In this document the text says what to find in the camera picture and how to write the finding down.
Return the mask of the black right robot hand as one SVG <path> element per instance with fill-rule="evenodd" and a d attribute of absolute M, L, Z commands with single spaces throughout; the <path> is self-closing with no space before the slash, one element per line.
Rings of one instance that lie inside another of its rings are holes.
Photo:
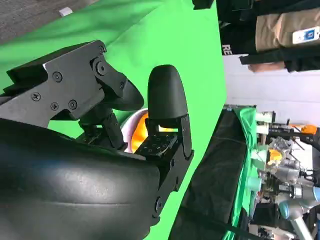
<path fill-rule="evenodd" d="M 0 237 L 142 240 L 194 157 L 183 83 L 154 67 L 147 99 L 100 40 L 7 72 L 0 96 Z"/>

